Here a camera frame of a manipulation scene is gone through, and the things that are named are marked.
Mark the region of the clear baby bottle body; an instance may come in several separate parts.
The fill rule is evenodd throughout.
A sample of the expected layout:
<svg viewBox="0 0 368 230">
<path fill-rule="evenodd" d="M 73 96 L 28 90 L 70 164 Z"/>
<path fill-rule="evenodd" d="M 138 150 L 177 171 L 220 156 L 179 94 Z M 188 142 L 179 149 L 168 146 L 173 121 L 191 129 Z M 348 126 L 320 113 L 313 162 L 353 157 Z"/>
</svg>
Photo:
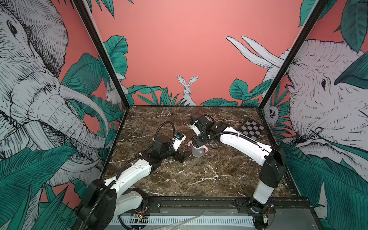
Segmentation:
<svg viewBox="0 0 368 230">
<path fill-rule="evenodd" d="M 192 155 L 197 158 L 203 157 L 206 152 L 205 148 L 196 148 L 195 146 L 191 147 Z"/>
</svg>

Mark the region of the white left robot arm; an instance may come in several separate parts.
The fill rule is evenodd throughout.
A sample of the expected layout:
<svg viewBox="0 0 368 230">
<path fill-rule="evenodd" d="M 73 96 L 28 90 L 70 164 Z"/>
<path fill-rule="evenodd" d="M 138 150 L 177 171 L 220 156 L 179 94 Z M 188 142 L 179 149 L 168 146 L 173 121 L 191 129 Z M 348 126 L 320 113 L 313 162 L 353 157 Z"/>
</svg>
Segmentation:
<svg viewBox="0 0 368 230">
<path fill-rule="evenodd" d="M 157 170 L 165 159 L 172 157 L 183 163 L 190 155 L 179 150 L 185 134 L 174 131 L 170 138 L 159 132 L 158 128 L 149 147 L 126 162 L 116 176 L 92 181 L 76 211 L 80 230 L 104 230 L 127 211 L 142 214 L 149 209 L 148 195 L 131 187 Z"/>
</svg>

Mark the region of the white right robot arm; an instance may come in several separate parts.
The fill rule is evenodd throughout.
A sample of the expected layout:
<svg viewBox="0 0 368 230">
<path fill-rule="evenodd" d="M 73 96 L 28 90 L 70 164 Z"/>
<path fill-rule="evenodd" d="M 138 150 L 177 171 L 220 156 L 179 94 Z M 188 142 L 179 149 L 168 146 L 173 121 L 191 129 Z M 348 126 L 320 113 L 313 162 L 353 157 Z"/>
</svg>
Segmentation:
<svg viewBox="0 0 368 230">
<path fill-rule="evenodd" d="M 211 141 L 221 142 L 244 153 L 261 166 L 259 182 L 248 202 L 254 213 L 269 211 L 267 202 L 280 184 L 286 172 L 286 157 L 282 147 L 273 147 L 250 139 L 222 121 L 215 121 L 209 115 L 190 118 L 190 128 L 195 132 L 192 146 L 204 148 Z"/>
</svg>

